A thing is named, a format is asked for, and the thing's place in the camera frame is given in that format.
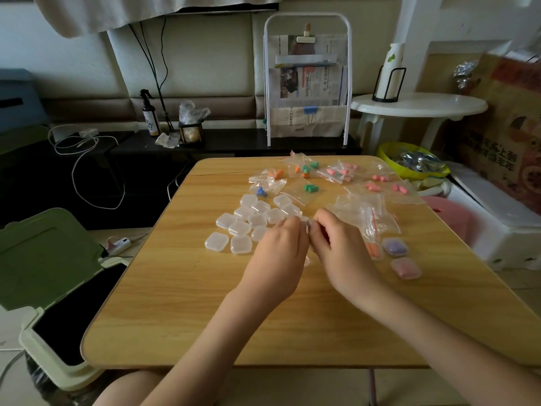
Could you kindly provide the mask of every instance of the cardboard box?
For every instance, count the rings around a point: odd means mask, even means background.
[[[485,54],[467,93],[489,110],[465,118],[460,161],[541,214],[541,65]]]

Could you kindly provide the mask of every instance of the white rack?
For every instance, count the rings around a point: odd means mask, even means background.
[[[346,108],[345,123],[343,128],[343,144],[347,145],[347,139],[349,134],[349,114],[351,112],[351,99],[352,99],[352,80],[353,80],[353,65],[352,65],[352,42],[351,42],[351,25],[348,19],[340,13],[321,13],[321,12],[279,12],[275,13],[267,19],[265,22],[265,31],[263,33],[263,60],[265,66],[265,117],[267,119],[267,146],[271,146],[272,136],[272,123],[271,123],[271,101],[270,101],[270,86],[269,86],[269,57],[268,57],[268,26],[272,19],[275,17],[338,17],[347,27],[347,95],[346,95]]]

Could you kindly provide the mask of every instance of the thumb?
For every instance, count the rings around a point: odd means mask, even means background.
[[[312,244],[314,252],[318,255],[319,260],[323,262],[325,256],[327,256],[327,253],[331,251],[331,246],[323,235],[323,232],[321,231],[321,226],[317,221],[312,221],[312,224],[310,225],[309,235],[310,244]]]

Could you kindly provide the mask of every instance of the wood grain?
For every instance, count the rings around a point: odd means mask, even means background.
[[[341,157],[364,165],[367,156]],[[323,165],[334,157],[318,157]],[[248,176],[280,167],[278,158],[200,161],[174,195],[147,241],[91,324],[84,357],[108,369],[173,365],[192,345],[251,257],[207,251],[220,231],[215,220],[232,212]],[[315,178],[318,207],[343,194]],[[410,256],[423,270],[401,281],[389,261],[377,262],[392,286],[444,321],[531,367],[541,366],[541,321],[425,205],[389,204]],[[313,252],[294,295],[262,324],[237,359],[239,366],[426,367],[404,341],[358,311],[330,286]]]

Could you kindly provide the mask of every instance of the yellow bowl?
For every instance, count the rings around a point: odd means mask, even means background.
[[[424,148],[418,147],[417,145],[408,144],[406,142],[386,142],[385,144],[381,144],[378,148],[378,152],[376,153],[376,156],[378,158],[381,158],[387,165],[389,165],[392,169],[394,169],[395,172],[398,174],[398,176],[401,177],[402,179],[423,180],[429,177],[443,178],[449,172],[451,172],[447,165],[445,165],[445,169],[443,172],[430,172],[430,173],[416,172],[416,171],[412,171],[409,168],[403,167],[402,165],[399,165],[396,162],[391,160],[391,158],[398,157],[404,151],[408,151],[408,152],[420,151],[425,154],[434,156],[430,151],[427,151]]]

